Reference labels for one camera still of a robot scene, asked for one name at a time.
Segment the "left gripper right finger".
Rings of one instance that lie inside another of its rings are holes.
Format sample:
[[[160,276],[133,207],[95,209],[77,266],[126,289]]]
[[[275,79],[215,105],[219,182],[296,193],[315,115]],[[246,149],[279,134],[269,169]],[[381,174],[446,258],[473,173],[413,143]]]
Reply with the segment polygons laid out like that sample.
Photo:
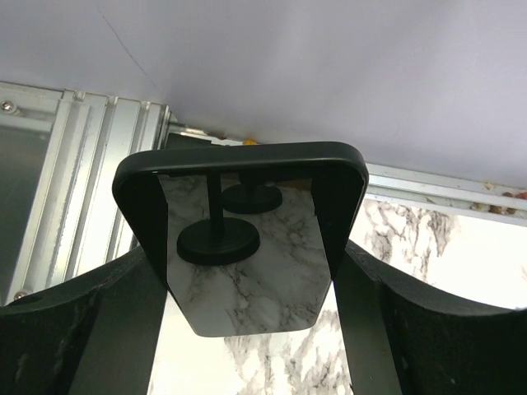
[[[526,312],[468,300],[350,242],[333,281],[355,394],[524,394]]]

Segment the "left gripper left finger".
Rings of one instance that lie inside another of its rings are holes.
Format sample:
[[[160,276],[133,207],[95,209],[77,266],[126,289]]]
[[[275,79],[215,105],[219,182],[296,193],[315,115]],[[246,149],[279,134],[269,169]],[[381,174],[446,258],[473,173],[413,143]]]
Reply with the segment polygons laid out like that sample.
[[[166,288],[142,248],[1,309],[3,394],[145,394]]]

